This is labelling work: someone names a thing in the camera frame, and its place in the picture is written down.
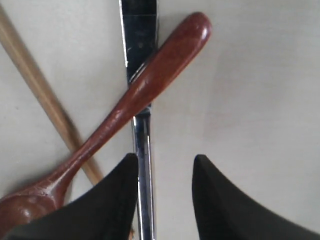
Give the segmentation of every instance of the brown wooden spoon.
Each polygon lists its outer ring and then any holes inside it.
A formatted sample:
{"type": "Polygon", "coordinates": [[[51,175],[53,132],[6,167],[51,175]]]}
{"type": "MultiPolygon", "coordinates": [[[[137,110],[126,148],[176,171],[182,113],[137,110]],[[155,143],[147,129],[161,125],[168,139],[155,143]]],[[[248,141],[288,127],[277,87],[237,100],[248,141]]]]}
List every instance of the brown wooden spoon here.
{"type": "Polygon", "coordinates": [[[180,23],[98,129],[66,162],[46,177],[0,200],[0,238],[16,225],[61,208],[67,188],[82,164],[179,75],[203,48],[211,31],[209,19],[201,12],[180,23]]]}

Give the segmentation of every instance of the white background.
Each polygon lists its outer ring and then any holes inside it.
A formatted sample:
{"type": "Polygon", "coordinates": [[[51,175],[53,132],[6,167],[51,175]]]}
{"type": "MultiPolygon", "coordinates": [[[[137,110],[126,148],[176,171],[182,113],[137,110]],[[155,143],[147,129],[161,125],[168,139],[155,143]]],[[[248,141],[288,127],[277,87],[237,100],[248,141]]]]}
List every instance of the white background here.
{"type": "MultiPolygon", "coordinates": [[[[118,1],[0,0],[83,138],[127,89],[118,1]]],[[[320,232],[320,1],[159,0],[160,44],[194,11],[213,36],[153,103],[158,239],[198,239],[193,158],[320,232]]],[[[0,196],[69,156],[0,47],[0,196]]],[[[97,154],[107,174],[132,151],[128,124],[97,154]]],[[[70,200],[90,189],[82,170],[70,200]]]]}

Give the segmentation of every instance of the wooden chopstick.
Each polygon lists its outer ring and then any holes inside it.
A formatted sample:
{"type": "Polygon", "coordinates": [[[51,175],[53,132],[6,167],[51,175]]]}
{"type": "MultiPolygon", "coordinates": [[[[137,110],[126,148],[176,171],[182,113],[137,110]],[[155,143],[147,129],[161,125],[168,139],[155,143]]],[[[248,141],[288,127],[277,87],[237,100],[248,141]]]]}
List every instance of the wooden chopstick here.
{"type": "MultiPolygon", "coordinates": [[[[70,117],[51,90],[43,73],[27,50],[3,7],[0,5],[0,43],[22,75],[24,81],[55,126],[71,152],[77,150],[82,141],[70,117]]],[[[95,185],[103,178],[96,161],[92,158],[82,166],[83,171],[95,185]]]]}

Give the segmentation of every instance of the metal knife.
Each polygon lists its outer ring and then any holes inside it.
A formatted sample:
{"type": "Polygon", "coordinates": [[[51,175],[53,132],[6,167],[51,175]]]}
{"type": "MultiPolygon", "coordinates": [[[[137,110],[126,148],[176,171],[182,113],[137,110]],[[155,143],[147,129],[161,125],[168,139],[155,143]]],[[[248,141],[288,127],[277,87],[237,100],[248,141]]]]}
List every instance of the metal knife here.
{"type": "MultiPolygon", "coordinates": [[[[127,82],[158,48],[157,0],[119,0],[127,82]]],[[[150,142],[151,105],[132,119],[138,157],[137,216],[140,240],[155,240],[155,214],[150,142]]]]}

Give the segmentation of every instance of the knife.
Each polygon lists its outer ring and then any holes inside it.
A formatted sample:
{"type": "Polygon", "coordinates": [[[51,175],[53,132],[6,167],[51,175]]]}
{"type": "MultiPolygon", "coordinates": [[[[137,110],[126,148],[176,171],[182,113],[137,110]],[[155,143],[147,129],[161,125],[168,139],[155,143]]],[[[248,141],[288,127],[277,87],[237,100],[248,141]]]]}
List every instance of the knife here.
{"type": "MultiPolygon", "coordinates": [[[[157,0],[119,0],[127,82],[158,48],[157,0]]],[[[132,119],[138,157],[137,216],[140,240],[155,240],[155,214],[150,142],[151,105],[132,119]]]]}

